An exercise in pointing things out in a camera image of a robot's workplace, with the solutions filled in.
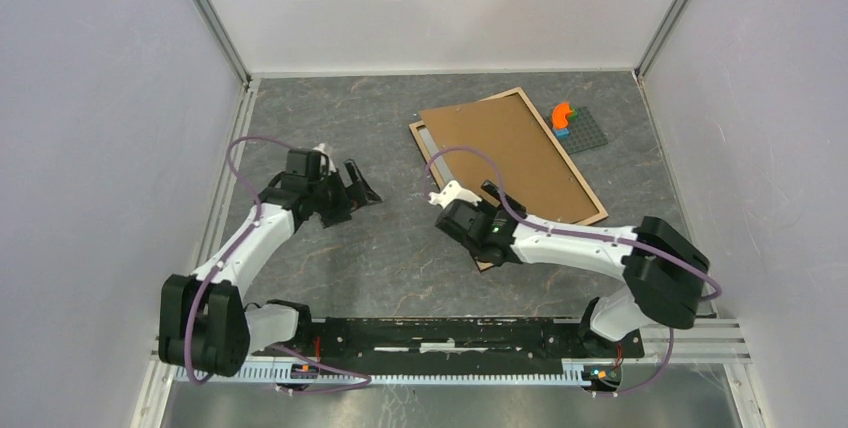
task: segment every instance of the gray marble floor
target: gray marble floor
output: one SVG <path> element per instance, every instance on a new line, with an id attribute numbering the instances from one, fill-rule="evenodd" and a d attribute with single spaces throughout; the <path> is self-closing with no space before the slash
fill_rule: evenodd
<path id="1" fill-rule="evenodd" d="M 262 80 L 249 133 L 301 147 L 327 142 L 353 158 L 384 203 L 322 230 L 303 225 L 260 272 L 246 301 L 281 298 L 315 316 L 580 315 L 619 282 L 553 265 L 505 265 L 479 273 L 462 247 L 433 227 L 433 188 L 408 125 L 425 108 L 477 100 L 520 86 L 543 115 L 564 100 L 587 106 L 609 144 L 573 156 L 610 213 L 602 224 L 681 213 L 636 84 L 625 72 L 422 75 Z M 251 143 L 242 171 L 258 186 L 285 165 L 285 151 Z M 226 224 L 244 220 L 237 189 Z"/>

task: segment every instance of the wooden board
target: wooden board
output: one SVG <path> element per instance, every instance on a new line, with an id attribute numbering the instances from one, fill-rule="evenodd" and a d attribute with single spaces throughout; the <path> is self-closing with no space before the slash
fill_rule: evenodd
<path id="1" fill-rule="evenodd" d="M 431 153 L 421 138 L 424 127 L 439 148 L 468 145 L 492 157 L 504 176 L 507 193 L 535 215 L 581 225 L 607 217 L 606 209 L 521 88 L 479 102 L 424 110 L 421 118 L 409 128 L 425 159 L 429 160 Z M 484 180 L 496 181 L 483 160 L 463 152 L 448 153 L 444 159 L 462 186 L 497 203 L 480 190 Z M 435 166 L 431 173 L 440 188 L 450 181 L 443 179 Z"/>

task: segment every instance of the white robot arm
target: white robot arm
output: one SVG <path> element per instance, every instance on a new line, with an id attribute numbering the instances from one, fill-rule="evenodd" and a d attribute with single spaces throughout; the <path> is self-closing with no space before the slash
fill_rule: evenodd
<path id="1" fill-rule="evenodd" d="M 498 198 L 497 187 L 491 182 L 482 188 Z M 436 226 L 467 248 L 477 261 L 495 265 L 553 263 L 625 282 L 627 286 L 613 295 L 593 300 L 584 314 L 583 323 L 601 338 L 595 337 L 596 342 L 617 342 L 653 323 L 679 329 L 692 327 L 703 281 L 633 246 L 654 246 L 706 273 L 707 258 L 666 222 L 645 217 L 638 227 L 619 228 L 557 223 L 527 214 L 521 204 L 509 196 L 506 199 L 527 225 L 515 220 L 503 206 L 491 205 L 456 181 L 448 183 L 441 193 L 430 194 L 430 203 L 442 207 Z M 574 235 L 552 234 L 556 231 Z"/>
<path id="2" fill-rule="evenodd" d="M 313 150 L 290 150 L 286 170 L 260 193 L 259 203 L 227 243 L 189 276 L 168 278 L 162 286 L 159 315 L 162 361 L 185 366 L 185 348 L 190 344 L 194 367 L 232 376 L 248 353 L 288 341 L 300 323 L 310 322 L 308 308 L 279 300 L 245 313 L 242 294 L 277 248 L 313 214 L 317 213 L 328 228 L 350 220 L 353 211 L 382 201 L 353 160 L 344 165 L 351 180 L 349 186 L 344 185 L 323 144 Z M 202 291 L 200 280 L 210 276 L 208 287 Z M 199 291 L 202 309 L 197 312 L 189 341 L 186 327 Z"/>

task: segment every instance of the white wall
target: white wall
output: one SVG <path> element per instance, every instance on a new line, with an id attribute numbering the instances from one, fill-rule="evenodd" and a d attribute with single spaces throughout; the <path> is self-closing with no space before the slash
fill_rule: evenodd
<path id="1" fill-rule="evenodd" d="M 846 0 L 692 0 L 646 87 L 777 427 L 848 420 Z"/>
<path id="2" fill-rule="evenodd" d="M 0 426 L 126 426 L 239 83 L 191 0 L 0 0 Z"/>
<path id="3" fill-rule="evenodd" d="M 255 72 L 632 68 L 672 0 L 212 0 Z"/>

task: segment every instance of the floor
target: floor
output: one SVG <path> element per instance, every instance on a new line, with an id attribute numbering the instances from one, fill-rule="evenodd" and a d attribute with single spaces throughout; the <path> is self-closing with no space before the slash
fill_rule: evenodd
<path id="1" fill-rule="evenodd" d="M 553 265 L 512 265 L 479 273 L 467 252 L 433 228 L 434 189 L 408 125 L 418 111 L 524 88 L 547 115 L 564 100 L 588 107 L 609 143 L 573 160 L 609 211 L 602 225 L 659 216 L 683 220 L 640 93 L 630 73 L 521 73 L 268 79 L 249 127 L 296 146 L 327 142 L 337 161 L 353 158 L 384 203 L 322 230 L 305 223 L 260 272 L 246 302 L 305 303 L 314 316 L 577 316 L 619 282 Z M 263 186 L 285 166 L 285 151 L 251 143 L 241 170 Z M 250 198 L 237 190 L 227 234 Z"/>
<path id="2" fill-rule="evenodd" d="M 609 144 L 573 156 L 610 213 L 604 225 L 646 214 L 683 220 L 657 139 L 629 73 L 533 73 L 263 80 L 249 132 L 354 158 L 381 205 L 327 230 L 317 221 L 271 258 L 246 301 L 306 303 L 317 317 L 386 315 L 580 315 L 618 282 L 562 266 L 514 265 L 479 273 L 462 248 L 433 228 L 423 161 L 408 130 L 421 109 L 521 86 L 543 115 L 563 100 L 587 106 Z M 241 168 L 265 184 L 285 152 L 250 144 Z M 250 199 L 234 196 L 227 231 Z M 656 369 L 627 365 L 625 385 Z M 177 383 L 164 426 L 740 426 L 721 366 L 671 366 L 649 390 L 591 400 L 571 387 L 380 386 L 330 397 L 289 398 L 265 386 Z"/>

